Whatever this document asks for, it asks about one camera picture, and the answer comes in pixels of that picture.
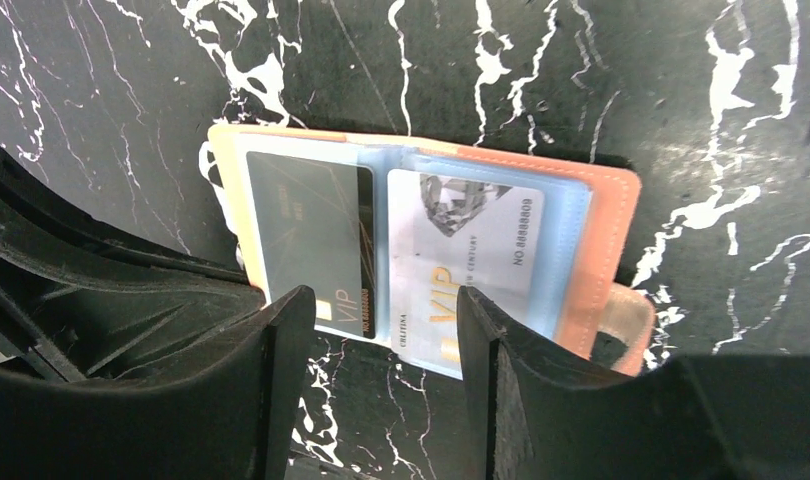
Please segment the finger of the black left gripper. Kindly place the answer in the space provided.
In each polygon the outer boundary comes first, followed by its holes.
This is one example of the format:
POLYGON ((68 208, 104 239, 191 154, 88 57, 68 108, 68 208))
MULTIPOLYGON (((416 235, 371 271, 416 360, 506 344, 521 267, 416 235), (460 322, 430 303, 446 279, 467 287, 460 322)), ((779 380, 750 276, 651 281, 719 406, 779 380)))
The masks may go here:
POLYGON ((94 219, 0 147, 0 362, 113 378, 264 305, 239 272, 94 219))

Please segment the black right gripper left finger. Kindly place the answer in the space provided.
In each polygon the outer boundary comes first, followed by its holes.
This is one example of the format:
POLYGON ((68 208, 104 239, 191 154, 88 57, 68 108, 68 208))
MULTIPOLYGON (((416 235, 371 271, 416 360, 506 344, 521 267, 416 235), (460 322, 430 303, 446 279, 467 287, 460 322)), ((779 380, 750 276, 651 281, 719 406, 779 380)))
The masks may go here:
POLYGON ((313 335, 299 286, 116 379, 0 369, 0 479, 281 479, 313 335))

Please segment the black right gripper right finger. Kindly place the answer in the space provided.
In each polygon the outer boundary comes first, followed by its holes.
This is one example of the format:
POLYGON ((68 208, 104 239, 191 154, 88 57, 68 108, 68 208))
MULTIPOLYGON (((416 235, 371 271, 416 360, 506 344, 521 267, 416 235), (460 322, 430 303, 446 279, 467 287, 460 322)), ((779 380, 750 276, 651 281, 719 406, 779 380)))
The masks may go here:
POLYGON ((457 298, 465 479, 810 479, 810 355, 681 356, 630 377, 457 298))

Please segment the white VIP card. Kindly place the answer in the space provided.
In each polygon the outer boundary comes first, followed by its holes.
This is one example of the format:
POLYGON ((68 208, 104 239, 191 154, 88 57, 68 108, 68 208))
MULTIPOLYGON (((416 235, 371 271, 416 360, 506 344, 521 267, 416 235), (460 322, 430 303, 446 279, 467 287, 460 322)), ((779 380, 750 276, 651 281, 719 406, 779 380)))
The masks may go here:
POLYGON ((455 370, 460 287, 479 289, 509 314, 528 314, 544 195, 401 169, 387 181, 393 350, 455 370))

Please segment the black VIP card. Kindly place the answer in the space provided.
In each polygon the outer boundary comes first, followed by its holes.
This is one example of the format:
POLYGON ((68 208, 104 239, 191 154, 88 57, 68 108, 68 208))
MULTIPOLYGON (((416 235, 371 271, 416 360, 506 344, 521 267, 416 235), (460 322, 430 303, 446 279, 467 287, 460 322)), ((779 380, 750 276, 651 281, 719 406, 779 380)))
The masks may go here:
POLYGON ((364 166, 264 152, 247 155, 268 292, 315 292, 316 324, 372 339, 374 181, 364 166))

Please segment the brown leather card holder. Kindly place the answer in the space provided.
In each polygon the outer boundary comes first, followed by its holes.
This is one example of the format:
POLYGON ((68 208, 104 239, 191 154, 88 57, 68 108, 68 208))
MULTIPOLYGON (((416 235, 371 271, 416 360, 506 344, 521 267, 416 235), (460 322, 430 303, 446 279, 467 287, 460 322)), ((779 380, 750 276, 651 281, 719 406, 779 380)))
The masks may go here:
MULTIPOLYGON (((372 339, 319 331, 390 349, 395 336, 390 311, 388 175, 396 169, 537 189, 544 195, 538 247, 533 261, 530 307, 512 315, 538 335, 581 357, 592 354, 600 333, 624 342, 613 363, 634 376, 654 323, 654 309, 641 294, 618 284, 617 267, 637 206, 641 183, 627 170, 603 165, 457 145, 420 137, 347 133, 300 128, 218 124, 208 140, 222 180, 221 204, 237 236, 249 282, 268 297, 247 169, 250 152, 273 153, 369 168, 374 181, 375 326, 372 339)), ((453 378, 441 370, 411 365, 453 378)))

